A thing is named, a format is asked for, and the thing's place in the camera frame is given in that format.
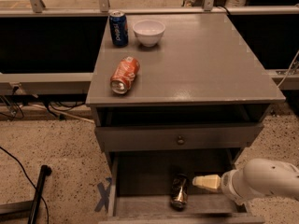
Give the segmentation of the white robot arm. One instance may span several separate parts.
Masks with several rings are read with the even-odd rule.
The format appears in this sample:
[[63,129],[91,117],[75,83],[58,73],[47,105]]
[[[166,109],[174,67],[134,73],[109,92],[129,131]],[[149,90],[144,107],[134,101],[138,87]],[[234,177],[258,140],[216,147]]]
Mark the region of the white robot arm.
[[299,200],[299,169],[288,162],[253,159],[241,169],[192,180],[200,189],[222,192],[237,204],[256,198],[284,197]]

